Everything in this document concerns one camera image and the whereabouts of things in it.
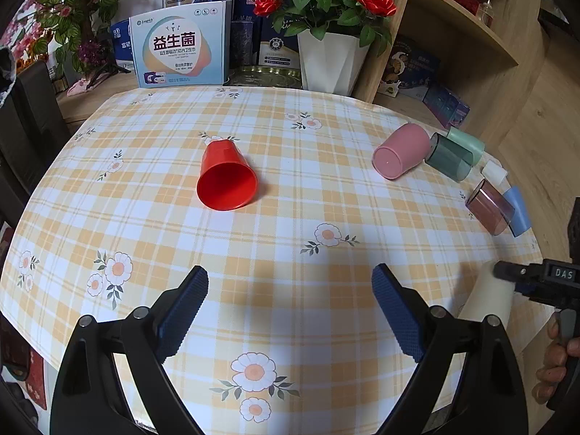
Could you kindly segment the person's right hand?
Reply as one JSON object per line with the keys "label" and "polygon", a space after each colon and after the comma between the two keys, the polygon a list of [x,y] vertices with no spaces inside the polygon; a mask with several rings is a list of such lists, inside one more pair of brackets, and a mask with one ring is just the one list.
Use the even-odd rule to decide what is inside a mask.
{"label": "person's right hand", "polygon": [[556,314],[548,322],[548,337],[551,339],[544,353],[544,364],[536,372],[537,384],[533,388],[532,396],[537,403],[544,405],[555,393],[555,389],[562,382],[565,374],[565,364],[569,357],[579,356],[579,339],[571,339],[566,345],[559,342],[559,324]]}

